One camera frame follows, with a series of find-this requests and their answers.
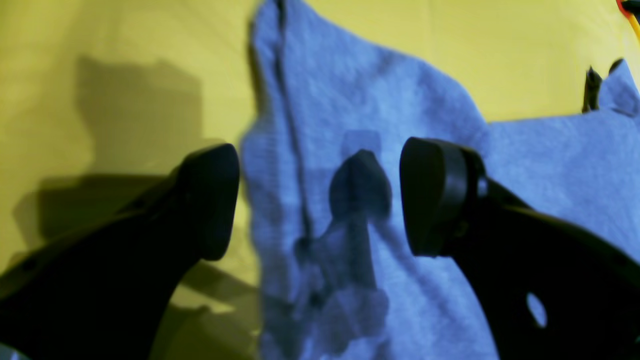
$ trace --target black object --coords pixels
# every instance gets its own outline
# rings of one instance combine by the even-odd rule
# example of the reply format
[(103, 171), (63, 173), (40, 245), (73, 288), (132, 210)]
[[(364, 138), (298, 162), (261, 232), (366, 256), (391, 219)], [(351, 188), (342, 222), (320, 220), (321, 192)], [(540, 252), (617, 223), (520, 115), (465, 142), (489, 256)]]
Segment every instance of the black object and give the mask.
[(588, 113), (590, 111), (599, 110), (598, 106), (598, 94), (600, 93), (600, 85), (602, 84), (602, 77), (593, 70), (593, 67), (587, 71), (587, 76), (584, 81), (584, 100), (582, 102), (582, 113)]
[(622, 64), (623, 61), (625, 61), (624, 58), (620, 58), (614, 61), (609, 68), (609, 75), (611, 75), (611, 73), (613, 73), (620, 66), (620, 64)]
[[(622, 252), (531, 209), (472, 149), (410, 138), (400, 180), (413, 254), (455, 260), (502, 360), (640, 358), (640, 267)], [(547, 323), (527, 308), (531, 294)]]
[(626, 1), (622, 1), (621, 3), (622, 3), (622, 8), (625, 9), (626, 11), (634, 15), (637, 13), (640, 13), (640, 1), (626, 0)]
[(230, 241), (235, 148), (190, 154), (102, 224), (63, 236), (0, 277), (0, 343), (33, 360), (146, 359), (182, 276)]

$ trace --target blue cloth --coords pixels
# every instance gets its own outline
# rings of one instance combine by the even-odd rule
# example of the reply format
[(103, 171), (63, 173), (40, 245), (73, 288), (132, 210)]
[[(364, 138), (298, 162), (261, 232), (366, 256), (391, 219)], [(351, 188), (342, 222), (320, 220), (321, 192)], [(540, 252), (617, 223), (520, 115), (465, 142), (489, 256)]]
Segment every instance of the blue cloth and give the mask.
[[(410, 254), (398, 176), (404, 142), (420, 136), (473, 147), (490, 175), (533, 206), (589, 225), (606, 218), (586, 202), (595, 196), (579, 186), (570, 189), (571, 196), (560, 194), (556, 186), (566, 189), (573, 186), (568, 180), (585, 183), (598, 176), (598, 185), (610, 184), (610, 174), (598, 175), (584, 164), (572, 144), (582, 134), (590, 139), (580, 140), (582, 153), (609, 151), (608, 160), (617, 160), (615, 143), (594, 139), (594, 131), (624, 135), (631, 143), (637, 133), (630, 131), (628, 113), (550, 119), (540, 128), (535, 122), (488, 126), (449, 76), (338, 28), (300, 0), (265, 1), (256, 14), (252, 46), (260, 110), (241, 157), (262, 272), (262, 358), (496, 359), (482, 309), (453, 260)], [(603, 84), (604, 103), (620, 100), (616, 89), (609, 80)], [(626, 121), (628, 129), (596, 120), (589, 129), (580, 127), (581, 119), (603, 116), (598, 114)], [(563, 126), (565, 145), (554, 148), (553, 132)], [(600, 151), (588, 149), (591, 142)], [(571, 150), (566, 161), (554, 166), (572, 163), (591, 177), (545, 163), (565, 148)], [(542, 185), (532, 184), (536, 167), (547, 170), (536, 175)], [(634, 180), (618, 178), (616, 191), (622, 196), (626, 189), (640, 200)], [(537, 186), (548, 187), (548, 195), (538, 195)], [(602, 202), (613, 199), (606, 189)], [(558, 201), (562, 196), (573, 202)], [(590, 215), (572, 213), (586, 211), (579, 206), (591, 209)], [(626, 219), (640, 218), (631, 207), (625, 207)], [(635, 234), (637, 224), (624, 219), (617, 222), (618, 232), (602, 225), (600, 234)]]

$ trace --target yellow background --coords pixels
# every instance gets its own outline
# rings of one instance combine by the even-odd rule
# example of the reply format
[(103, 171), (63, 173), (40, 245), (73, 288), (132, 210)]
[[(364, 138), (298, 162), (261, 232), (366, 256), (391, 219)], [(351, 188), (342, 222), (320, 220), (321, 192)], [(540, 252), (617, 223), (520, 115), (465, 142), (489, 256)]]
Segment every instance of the yellow background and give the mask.
[[(310, 4), (449, 73), (489, 121), (579, 112), (590, 65), (605, 76), (626, 57), (636, 79), (640, 70), (638, 41), (614, 0)], [(208, 143), (239, 145), (255, 116), (248, 30), (257, 5), (0, 0), (0, 270), (45, 243), (43, 192), (65, 193), (95, 174), (165, 174)], [(242, 195), (228, 256), (199, 264), (179, 286), (155, 358), (255, 352), (249, 220)]]

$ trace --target gray towel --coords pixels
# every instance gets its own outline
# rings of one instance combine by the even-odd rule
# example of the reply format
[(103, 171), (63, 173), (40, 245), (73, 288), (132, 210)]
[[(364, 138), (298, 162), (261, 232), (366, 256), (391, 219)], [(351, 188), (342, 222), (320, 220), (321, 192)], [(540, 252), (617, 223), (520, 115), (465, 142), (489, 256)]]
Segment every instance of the gray towel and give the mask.
[[(262, 272), (262, 358), (496, 359), (453, 260), (410, 254), (399, 157), (411, 136), (448, 140), (475, 148), (490, 175), (518, 185), (537, 170), (508, 173), (519, 159), (493, 152), (513, 152), (517, 142), (490, 141), (518, 125), (488, 126), (449, 76), (338, 28), (302, 1), (267, 0), (254, 25), (260, 115), (241, 156)], [(540, 149), (535, 139), (548, 136), (541, 132), (520, 149), (527, 164)], [(564, 173), (544, 175), (552, 187)], [(513, 189), (537, 199), (535, 189)]]

